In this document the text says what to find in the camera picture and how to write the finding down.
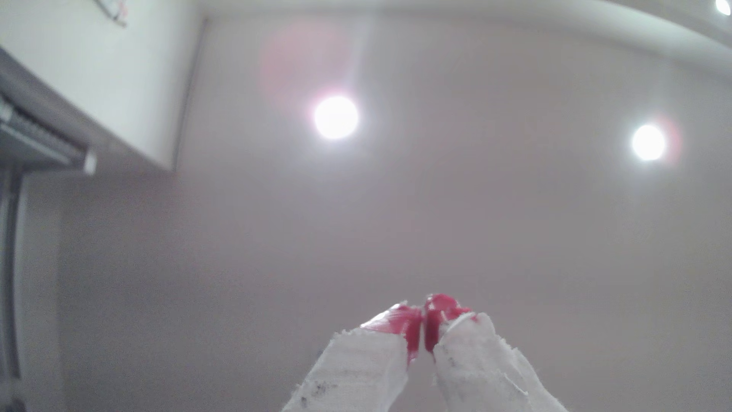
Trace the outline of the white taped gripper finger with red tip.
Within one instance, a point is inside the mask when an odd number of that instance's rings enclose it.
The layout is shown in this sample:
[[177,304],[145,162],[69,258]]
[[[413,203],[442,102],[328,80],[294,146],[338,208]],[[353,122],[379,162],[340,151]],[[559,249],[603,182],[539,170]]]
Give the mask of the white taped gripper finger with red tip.
[[389,411],[419,353],[422,320],[402,302],[335,333],[282,411]]
[[449,295],[426,298],[425,348],[448,411],[567,411],[490,316]]

